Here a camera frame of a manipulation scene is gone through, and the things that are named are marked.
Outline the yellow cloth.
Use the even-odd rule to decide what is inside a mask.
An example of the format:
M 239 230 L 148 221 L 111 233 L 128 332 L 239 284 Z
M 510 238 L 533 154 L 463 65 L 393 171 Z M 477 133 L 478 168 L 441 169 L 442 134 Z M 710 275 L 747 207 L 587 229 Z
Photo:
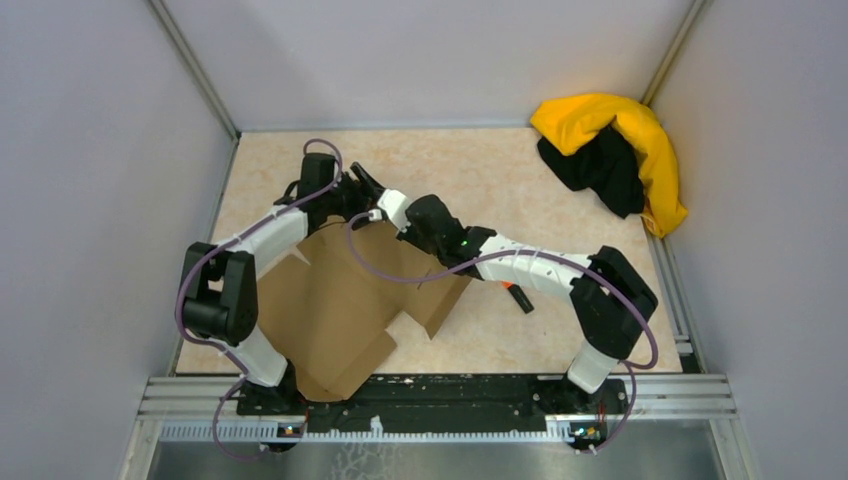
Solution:
M 664 238 L 688 215 L 680 200 L 679 165 L 671 140 L 654 112 L 623 96 L 589 93 L 543 101 L 531 126 L 563 155 L 572 155 L 610 126 L 635 150 L 646 206 L 647 230 Z

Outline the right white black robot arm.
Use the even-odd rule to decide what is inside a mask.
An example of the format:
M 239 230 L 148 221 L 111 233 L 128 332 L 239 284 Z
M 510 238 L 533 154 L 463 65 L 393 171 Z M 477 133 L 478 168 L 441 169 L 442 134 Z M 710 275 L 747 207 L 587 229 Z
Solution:
M 386 223 L 396 238 L 435 258 L 442 271 L 424 276 L 435 281 L 451 274 L 480 281 L 510 283 L 568 301 L 584 336 L 565 373 L 563 398 L 576 412 L 590 411 L 602 398 L 602 384 L 631 355 L 641 337 L 658 345 L 648 325 L 658 299 L 623 253 L 603 246 L 594 254 L 576 255 L 534 247 L 496 230 L 464 226 L 436 195 L 415 200 L 377 182 L 358 163 L 340 177 L 351 194 L 348 228 Z

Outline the black cloth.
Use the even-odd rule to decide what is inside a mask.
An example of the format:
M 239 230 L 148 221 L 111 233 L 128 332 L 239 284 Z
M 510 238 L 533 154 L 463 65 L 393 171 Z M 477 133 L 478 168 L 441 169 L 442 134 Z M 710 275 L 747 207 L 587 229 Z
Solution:
M 643 212 L 644 186 L 635 150 L 611 124 L 572 155 L 563 155 L 545 138 L 536 147 L 544 164 L 571 191 L 592 190 L 622 219 Z

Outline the brown cardboard box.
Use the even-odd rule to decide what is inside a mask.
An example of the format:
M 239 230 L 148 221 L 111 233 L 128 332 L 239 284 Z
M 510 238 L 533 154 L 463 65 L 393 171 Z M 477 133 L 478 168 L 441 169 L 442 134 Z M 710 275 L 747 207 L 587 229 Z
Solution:
M 353 233 L 332 221 L 258 281 L 258 325 L 294 366 L 308 400 L 350 398 L 396 348 L 387 329 L 405 313 L 434 337 L 470 280 L 396 238 L 390 223 Z

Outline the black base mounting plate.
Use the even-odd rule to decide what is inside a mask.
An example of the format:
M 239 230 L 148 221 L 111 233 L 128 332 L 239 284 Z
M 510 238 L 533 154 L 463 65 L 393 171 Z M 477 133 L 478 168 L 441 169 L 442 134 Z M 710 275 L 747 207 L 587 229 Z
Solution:
M 309 433 L 353 433 L 379 419 L 387 433 L 541 432 L 555 415 L 622 414 L 628 395 L 620 379 L 588 394 L 560 375 L 372 375 L 348 399 L 308 400 L 292 384 L 240 389 L 241 416 L 304 416 Z

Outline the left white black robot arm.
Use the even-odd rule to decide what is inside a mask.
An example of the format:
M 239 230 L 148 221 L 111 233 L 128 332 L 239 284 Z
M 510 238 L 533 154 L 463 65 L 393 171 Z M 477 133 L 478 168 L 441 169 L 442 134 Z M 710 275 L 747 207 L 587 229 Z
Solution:
M 339 153 L 306 153 L 295 199 L 272 206 L 221 243 L 196 242 L 185 254 L 175 306 L 180 335 L 226 356 L 244 380 L 262 386 L 261 401 L 277 414 L 297 406 L 300 388 L 285 377 L 287 359 L 258 325 L 259 273 L 309 236 L 310 224 L 342 177 Z

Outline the aluminium frame rail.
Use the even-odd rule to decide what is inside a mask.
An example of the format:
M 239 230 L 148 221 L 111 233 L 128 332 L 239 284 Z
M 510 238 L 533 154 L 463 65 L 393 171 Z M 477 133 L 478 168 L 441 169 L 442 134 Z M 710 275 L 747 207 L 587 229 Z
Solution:
M 726 479 L 759 469 L 721 374 L 610 376 L 595 394 L 554 374 L 377 374 L 349 399 L 309 401 L 290 387 L 230 376 L 151 378 L 120 475 L 144 479 L 164 441 L 267 446 L 351 443 L 544 443 L 595 446 L 642 422 L 707 425 Z

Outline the orange black marker pen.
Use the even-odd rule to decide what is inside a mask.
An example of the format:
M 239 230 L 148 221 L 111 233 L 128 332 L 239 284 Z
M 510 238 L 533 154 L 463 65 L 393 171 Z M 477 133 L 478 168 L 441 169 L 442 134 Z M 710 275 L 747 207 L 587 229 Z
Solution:
M 529 314 L 534 311 L 535 307 L 533 303 L 519 285 L 510 282 L 503 282 L 502 285 L 510 293 L 511 297 L 524 314 Z

